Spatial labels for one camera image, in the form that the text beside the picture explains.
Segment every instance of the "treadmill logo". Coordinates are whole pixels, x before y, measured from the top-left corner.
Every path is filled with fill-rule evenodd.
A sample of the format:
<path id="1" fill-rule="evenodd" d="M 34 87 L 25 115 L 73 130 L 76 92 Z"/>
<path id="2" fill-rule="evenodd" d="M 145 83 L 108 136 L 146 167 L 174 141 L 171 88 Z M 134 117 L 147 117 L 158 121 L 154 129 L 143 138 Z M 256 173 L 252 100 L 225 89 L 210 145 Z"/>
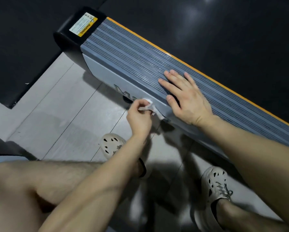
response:
<path id="1" fill-rule="evenodd" d="M 123 91 L 119 88 L 119 86 L 114 85 L 114 87 L 115 87 L 115 89 L 116 89 L 120 94 L 124 95 L 125 97 L 128 97 L 130 100 L 133 100 L 133 101 L 134 101 L 134 100 L 137 99 L 137 98 L 135 98 L 134 96 L 131 97 L 131 94 L 130 94 L 130 93 L 127 93 L 126 91 L 123 92 Z"/>

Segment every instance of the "left hand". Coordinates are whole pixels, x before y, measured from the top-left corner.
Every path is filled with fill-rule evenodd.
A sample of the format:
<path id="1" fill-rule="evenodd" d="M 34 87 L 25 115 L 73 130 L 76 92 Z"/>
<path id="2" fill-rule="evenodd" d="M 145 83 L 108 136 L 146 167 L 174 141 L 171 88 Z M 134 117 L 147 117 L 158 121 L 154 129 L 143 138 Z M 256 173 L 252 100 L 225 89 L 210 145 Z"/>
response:
<path id="1" fill-rule="evenodd" d="M 151 111 L 138 111 L 140 106 L 149 105 L 149 102 L 145 99 L 135 100 L 128 110 L 127 121 L 131 126 L 133 136 L 139 136 L 146 138 L 152 127 Z"/>

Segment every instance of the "yellow trim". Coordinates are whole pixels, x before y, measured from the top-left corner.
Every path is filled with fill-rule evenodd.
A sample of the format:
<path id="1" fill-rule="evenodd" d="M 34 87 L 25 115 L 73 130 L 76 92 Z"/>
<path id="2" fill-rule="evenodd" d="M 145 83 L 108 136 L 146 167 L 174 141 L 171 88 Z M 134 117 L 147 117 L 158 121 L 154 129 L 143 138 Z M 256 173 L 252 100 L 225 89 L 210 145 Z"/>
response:
<path id="1" fill-rule="evenodd" d="M 107 17 L 108 20 L 110 20 L 111 22 L 117 24 L 118 26 L 120 26 L 121 28 L 127 30 L 128 32 L 132 33 L 133 35 L 137 36 L 138 38 L 142 39 L 143 41 L 149 43 L 151 46 L 154 46 L 155 48 L 159 49 L 160 51 L 164 52 L 165 54 L 170 55 L 172 58 L 176 59 L 177 61 L 181 62 L 182 64 L 184 64 L 185 66 L 189 67 L 190 69 L 198 72 L 199 74 L 203 75 L 204 77 L 208 78 L 209 80 L 211 80 L 212 82 L 218 84 L 219 86 L 223 87 L 224 89 L 228 90 L 229 92 L 235 94 L 236 96 L 242 98 L 243 100 L 247 101 L 248 103 L 254 105 L 255 107 L 257 107 L 258 109 L 261 109 L 262 111 L 266 112 L 267 114 L 271 115 L 272 117 L 276 118 L 277 120 L 281 121 L 282 123 L 286 124 L 289 126 L 289 123 L 287 123 L 286 121 L 280 119 L 279 117 L 275 116 L 274 114 L 270 113 L 269 111 L 265 110 L 264 108 L 260 107 L 259 105 L 256 105 L 254 102 L 251 102 L 250 100 L 246 99 L 245 97 L 241 96 L 240 94 L 236 93 L 235 91 L 227 88 L 226 86 L 222 85 L 221 83 L 217 82 L 216 80 L 212 79 L 211 77 L 207 76 L 206 74 L 202 73 L 201 71 L 197 70 L 196 68 L 193 68 L 192 66 L 188 65 L 186 62 L 183 62 L 182 60 L 178 59 L 177 57 L 173 56 L 172 54 L 168 53 L 167 51 L 163 50 L 162 48 L 158 47 L 157 45 L 154 45 L 153 43 L 151 43 L 150 41 L 144 39 L 142 36 L 139 36 L 137 33 L 129 30 L 127 27 L 124 27 L 123 25 L 119 24 L 118 22 L 116 22 L 115 20 Z"/>

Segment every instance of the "warning label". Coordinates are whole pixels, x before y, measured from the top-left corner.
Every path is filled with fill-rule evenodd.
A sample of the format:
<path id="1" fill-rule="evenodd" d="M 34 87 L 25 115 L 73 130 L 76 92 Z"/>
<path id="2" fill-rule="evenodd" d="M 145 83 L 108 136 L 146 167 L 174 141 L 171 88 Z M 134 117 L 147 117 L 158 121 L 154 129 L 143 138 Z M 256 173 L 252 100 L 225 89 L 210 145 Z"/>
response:
<path id="1" fill-rule="evenodd" d="M 92 27 L 92 25 L 97 21 L 97 18 L 88 12 L 86 12 L 70 29 L 72 33 L 83 36 L 86 31 Z"/>

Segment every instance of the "foot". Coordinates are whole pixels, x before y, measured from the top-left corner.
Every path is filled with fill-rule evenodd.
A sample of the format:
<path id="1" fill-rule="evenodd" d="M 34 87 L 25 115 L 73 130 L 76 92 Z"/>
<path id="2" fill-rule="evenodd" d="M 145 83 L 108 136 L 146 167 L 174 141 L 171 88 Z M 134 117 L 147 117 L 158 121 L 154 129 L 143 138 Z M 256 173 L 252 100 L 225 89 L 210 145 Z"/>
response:
<path id="1" fill-rule="evenodd" d="M 126 141 L 117 134 L 105 134 L 101 138 L 101 150 L 104 156 L 110 159 L 115 153 L 126 143 Z M 140 178 L 148 178 L 151 174 L 151 171 L 148 170 L 146 164 L 143 162 L 140 157 L 137 161 L 134 176 L 138 176 Z"/>
<path id="2" fill-rule="evenodd" d="M 230 201 L 233 191 L 227 188 L 227 172 L 219 167 L 208 168 L 201 177 L 201 193 L 206 201 L 203 221 L 208 231 L 224 231 L 217 220 L 220 199 Z"/>

